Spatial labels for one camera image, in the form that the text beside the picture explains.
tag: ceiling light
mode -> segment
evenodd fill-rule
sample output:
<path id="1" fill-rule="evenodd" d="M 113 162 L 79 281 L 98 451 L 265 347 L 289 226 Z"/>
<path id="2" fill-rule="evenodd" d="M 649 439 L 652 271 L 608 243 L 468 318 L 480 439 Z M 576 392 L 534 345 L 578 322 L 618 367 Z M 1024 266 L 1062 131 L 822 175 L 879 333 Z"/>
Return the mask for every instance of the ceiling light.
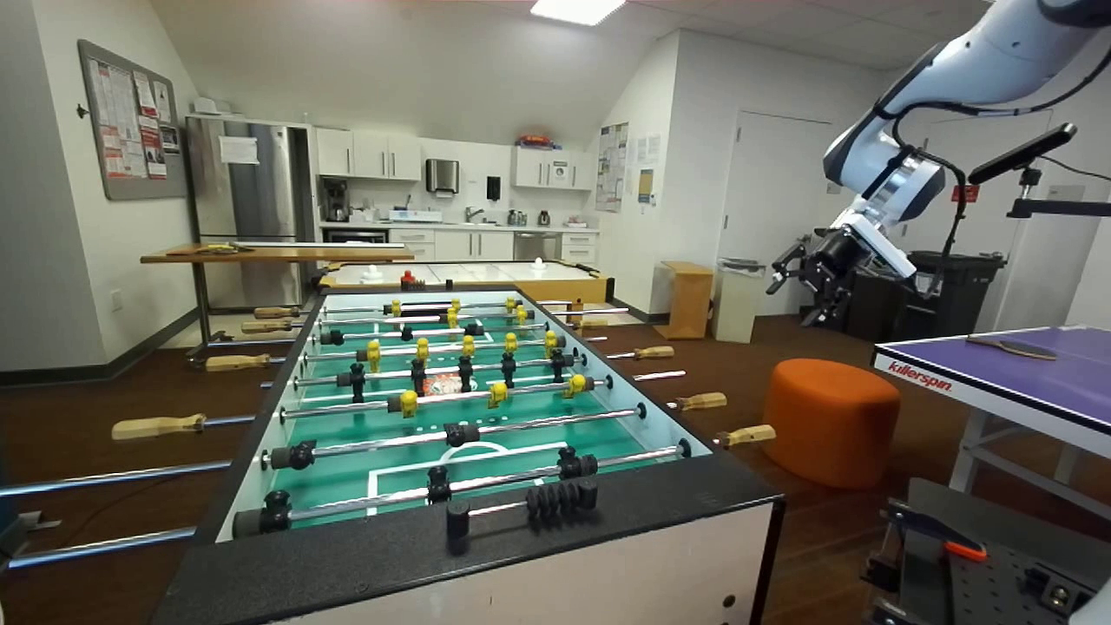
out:
<path id="1" fill-rule="evenodd" d="M 534 0 L 532 14 L 570 23 L 597 23 L 626 7 L 626 0 Z"/>

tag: foosball table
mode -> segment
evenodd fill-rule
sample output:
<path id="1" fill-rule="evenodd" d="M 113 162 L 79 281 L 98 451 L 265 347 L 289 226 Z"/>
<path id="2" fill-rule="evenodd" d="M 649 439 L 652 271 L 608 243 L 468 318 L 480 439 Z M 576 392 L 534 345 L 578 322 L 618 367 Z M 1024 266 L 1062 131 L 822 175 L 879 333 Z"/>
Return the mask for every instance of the foosball table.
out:
<path id="1" fill-rule="evenodd" d="M 519 293 L 326 295 L 273 361 L 155 620 L 759 617 L 781 496 Z"/>

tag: countertop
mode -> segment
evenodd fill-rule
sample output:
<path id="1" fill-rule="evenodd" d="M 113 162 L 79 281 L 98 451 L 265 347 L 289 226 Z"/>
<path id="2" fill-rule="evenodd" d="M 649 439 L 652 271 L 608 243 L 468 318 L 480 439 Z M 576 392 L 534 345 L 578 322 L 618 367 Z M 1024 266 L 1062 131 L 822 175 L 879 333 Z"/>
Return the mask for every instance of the countertop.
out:
<path id="1" fill-rule="evenodd" d="M 319 223 L 319 230 L 425 230 L 425 233 L 587 233 L 584 226 L 489 226 L 489 223 Z"/>

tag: ceiling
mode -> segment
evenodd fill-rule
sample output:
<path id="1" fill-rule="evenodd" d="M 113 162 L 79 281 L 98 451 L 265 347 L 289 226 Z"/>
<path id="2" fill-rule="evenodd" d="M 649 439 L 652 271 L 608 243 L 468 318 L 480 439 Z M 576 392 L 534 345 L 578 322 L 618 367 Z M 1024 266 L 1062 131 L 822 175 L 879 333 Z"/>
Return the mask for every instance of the ceiling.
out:
<path id="1" fill-rule="evenodd" d="M 641 57 L 708 30 L 893 72 L 983 0 L 627 0 L 599 26 L 532 0 L 148 0 L 194 87 L 265 118 L 510 141 L 589 140 Z"/>

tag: blue table surface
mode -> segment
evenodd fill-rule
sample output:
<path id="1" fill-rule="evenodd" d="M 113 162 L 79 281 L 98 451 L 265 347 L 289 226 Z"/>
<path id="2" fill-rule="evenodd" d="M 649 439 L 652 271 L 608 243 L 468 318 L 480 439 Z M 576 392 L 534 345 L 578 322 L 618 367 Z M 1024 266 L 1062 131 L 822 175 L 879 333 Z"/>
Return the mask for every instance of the blue table surface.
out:
<path id="1" fill-rule="evenodd" d="M 1019 356 L 969 337 L 929 337 L 879 345 L 879 354 L 906 356 L 959 374 L 994 392 L 1019 395 L 1034 407 L 1062 410 L 1075 420 L 1111 427 L 1111 333 L 1106 331 L 1001 331 L 975 333 L 1050 349 L 1056 356 Z"/>

